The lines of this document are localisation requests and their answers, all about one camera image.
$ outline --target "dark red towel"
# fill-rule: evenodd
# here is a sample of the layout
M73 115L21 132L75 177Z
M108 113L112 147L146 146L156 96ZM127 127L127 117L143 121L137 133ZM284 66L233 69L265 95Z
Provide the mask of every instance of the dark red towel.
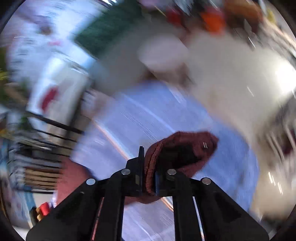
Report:
M218 138L209 132L176 132L156 142L146 152L145 187L149 194L156 164L174 168L192 177L202 169L217 147Z

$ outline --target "red cloth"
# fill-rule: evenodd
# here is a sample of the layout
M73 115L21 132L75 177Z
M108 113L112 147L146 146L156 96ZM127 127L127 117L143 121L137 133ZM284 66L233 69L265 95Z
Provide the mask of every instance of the red cloth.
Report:
M152 177L155 170L156 163L164 164L165 162L171 162L169 168L177 169L183 172L187 177L192 177L197 171L199 171L208 161L210 156L214 153L217 147L218 138L209 132L176 132L175 134L162 139L159 142L154 143L146 152L144 162L145 173L145 187L149 194L154 194L151 190ZM188 154L188 149L172 153L172 151L166 150L166 153L162 152L165 149L177 149L178 146L191 146L192 151L196 159L195 163L183 163L180 168L175 168L178 163L182 163L184 157Z

